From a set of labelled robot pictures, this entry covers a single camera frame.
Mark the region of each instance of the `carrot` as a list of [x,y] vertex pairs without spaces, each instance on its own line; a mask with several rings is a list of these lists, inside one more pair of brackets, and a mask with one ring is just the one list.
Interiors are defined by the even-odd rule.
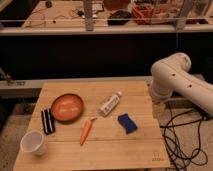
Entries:
[[81,133],[81,138],[80,138],[80,145],[83,145],[84,141],[86,140],[90,129],[92,128],[92,121],[86,121]]

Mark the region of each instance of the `paper cup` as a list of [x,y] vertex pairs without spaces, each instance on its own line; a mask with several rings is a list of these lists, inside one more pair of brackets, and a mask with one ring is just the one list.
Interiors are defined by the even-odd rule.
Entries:
[[44,135],[40,131],[27,132],[21,139],[20,148],[25,153],[44,154],[46,151]]

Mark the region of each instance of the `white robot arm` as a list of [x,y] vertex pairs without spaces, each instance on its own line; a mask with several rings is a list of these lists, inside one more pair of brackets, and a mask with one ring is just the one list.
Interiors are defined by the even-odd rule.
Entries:
[[151,67],[150,95],[154,102],[165,102],[175,91],[213,116],[213,85],[188,74],[190,68],[191,60],[184,53],[155,62]]

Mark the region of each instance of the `orange bowl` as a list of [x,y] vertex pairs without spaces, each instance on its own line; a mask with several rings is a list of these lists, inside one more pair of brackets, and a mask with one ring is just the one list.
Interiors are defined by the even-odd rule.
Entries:
[[54,100],[51,106],[53,117],[59,121],[73,121],[83,111],[83,100],[76,94],[64,94]]

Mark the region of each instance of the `blue sponge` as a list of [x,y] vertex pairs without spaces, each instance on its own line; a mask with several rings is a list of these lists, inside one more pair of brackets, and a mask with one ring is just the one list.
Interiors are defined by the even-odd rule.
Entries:
[[126,134],[129,134],[138,128],[137,125],[129,118],[127,113],[118,116],[118,122],[124,127]]

